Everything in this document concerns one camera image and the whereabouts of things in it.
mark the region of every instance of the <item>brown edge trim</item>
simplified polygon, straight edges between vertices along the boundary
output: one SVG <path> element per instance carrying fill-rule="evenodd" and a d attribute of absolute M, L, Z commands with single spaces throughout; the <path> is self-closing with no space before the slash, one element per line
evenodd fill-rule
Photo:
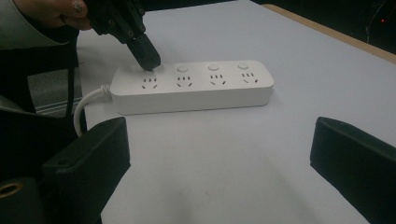
<path fill-rule="evenodd" d="M 329 27 L 323 26 L 323 25 L 321 25 L 321 24 L 319 24 L 317 22 L 308 20 L 308 19 L 306 19 L 304 17 L 301 17 L 301 16 L 299 16 L 297 14 L 294 14 L 294 13 L 292 13 L 290 11 L 287 11 L 287 10 L 281 8 L 281 7 L 277 7 L 275 5 L 270 5 L 270 4 L 264 4 L 262 6 L 268 8 L 268 9 L 270 9 L 270 10 L 272 10 L 272 11 L 274 11 L 274 12 L 276 12 L 276 13 L 282 15 L 282 16 L 285 16 L 285 17 L 287 17 L 287 18 L 289 18 L 289 19 L 291 19 L 293 21 L 297 21 L 297 22 L 299 22 L 302 25 L 305 25 L 305 26 L 310 27 L 310 28 L 312 28 L 314 30 L 317 30 L 317 31 L 319 31 L 319 32 L 321 32 L 321 33 L 323 33 L 325 35 L 328 35 L 328 36 L 331 36 L 331 37 L 336 38 L 338 40 L 341 40 L 341 41 L 343 41 L 343 42 L 347 43 L 348 45 L 351 45 L 351 46 L 353 46 L 355 48 L 362 49 L 362 50 L 364 50 L 366 52 L 369 52 L 369 53 L 371 53 L 371 54 L 373 54 L 373 55 L 375 55 L 375 56 L 377 56 L 379 58 L 382 58 L 384 60 L 387 60 L 387 61 L 389 61 L 391 63 L 396 63 L 396 55 L 395 54 L 392 54 L 392 53 L 387 52 L 385 50 L 379 49 L 379 48 L 374 47 L 372 45 L 366 44 L 366 43 L 364 43 L 364 42 L 362 42 L 362 41 L 360 41 L 358 39 L 355 39 L 355 38 L 353 38 L 351 36 L 344 35 L 344 34 L 338 32 L 338 31 L 335 31 L 335 30 L 333 30 L 333 29 L 331 29 Z"/>

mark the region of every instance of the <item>white power strip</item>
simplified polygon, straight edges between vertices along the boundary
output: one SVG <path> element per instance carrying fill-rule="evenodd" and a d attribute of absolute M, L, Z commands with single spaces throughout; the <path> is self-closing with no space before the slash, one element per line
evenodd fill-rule
<path fill-rule="evenodd" d="M 266 105 L 274 80 L 256 61 L 165 63 L 120 68 L 111 83 L 122 115 Z"/>

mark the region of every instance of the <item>white surface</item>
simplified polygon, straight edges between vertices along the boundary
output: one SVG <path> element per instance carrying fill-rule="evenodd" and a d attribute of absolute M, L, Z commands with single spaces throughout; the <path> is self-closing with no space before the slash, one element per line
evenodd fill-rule
<path fill-rule="evenodd" d="M 367 223 L 309 166 L 317 117 L 340 119 L 396 146 L 396 65 L 249 1 L 145 16 L 164 63 L 265 64 L 276 81 L 266 106 L 128 116 L 132 168 L 105 224 Z M 112 36 L 82 32 L 83 93 L 136 64 Z M 118 116 L 109 100 L 92 125 Z"/>
<path fill-rule="evenodd" d="M 163 63 L 120 67 L 110 91 L 115 110 L 132 115 L 266 105 L 273 86 L 257 61 Z"/>

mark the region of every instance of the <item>tabletop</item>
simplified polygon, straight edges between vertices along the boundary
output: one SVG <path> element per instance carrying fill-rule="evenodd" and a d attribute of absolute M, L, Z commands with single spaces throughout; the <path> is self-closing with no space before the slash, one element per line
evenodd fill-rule
<path fill-rule="evenodd" d="M 247 0 L 148 12 L 163 63 L 256 60 L 275 81 L 265 106 L 126 116 L 131 169 L 104 223 L 367 223 L 309 165 L 318 117 L 396 146 L 396 64 Z M 83 95 L 136 64 L 113 36 L 82 32 Z M 93 125 L 119 117 L 86 106 Z"/>

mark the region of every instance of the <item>power strip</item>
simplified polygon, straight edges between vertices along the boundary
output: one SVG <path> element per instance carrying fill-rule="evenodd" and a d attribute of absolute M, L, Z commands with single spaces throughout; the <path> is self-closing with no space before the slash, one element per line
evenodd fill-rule
<path fill-rule="evenodd" d="M 110 86 L 122 115 L 266 105 L 274 80 L 256 61 L 165 63 L 117 70 Z"/>

